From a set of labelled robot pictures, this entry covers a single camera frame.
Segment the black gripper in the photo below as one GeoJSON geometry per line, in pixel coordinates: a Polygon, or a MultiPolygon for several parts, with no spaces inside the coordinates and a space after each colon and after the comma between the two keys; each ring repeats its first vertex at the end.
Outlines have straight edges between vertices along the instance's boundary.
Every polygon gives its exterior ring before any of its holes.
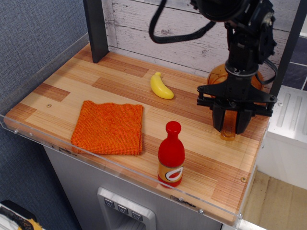
{"type": "Polygon", "coordinates": [[[210,72],[206,85],[197,88],[197,105],[212,109],[213,127],[217,131],[223,128],[226,110],[238,111],[236,134],[245,132],[254,115],[272,115],[277,97],[257,88],[264,83],[259,76],[258,64],[243,70],[226,62],[210,72]]]}

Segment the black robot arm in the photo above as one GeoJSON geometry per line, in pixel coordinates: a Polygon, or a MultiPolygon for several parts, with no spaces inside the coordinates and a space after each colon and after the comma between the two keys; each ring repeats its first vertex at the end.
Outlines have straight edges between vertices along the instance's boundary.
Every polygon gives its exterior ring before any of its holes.
{"type": "Polygon", "coordinates": [[[224,69],[225,81],[198,87],[197,104],[213,112],[213,126],[222,131],[226,111],[235,111],[233,131],[245,132],[256,115],[271,116],[277,97],[252,86],[259,66],[274,54],[275,21],[273,4],[268,0],[193,0],[191,5],[212,22],[224,22],[229,56],[224,69]]]}

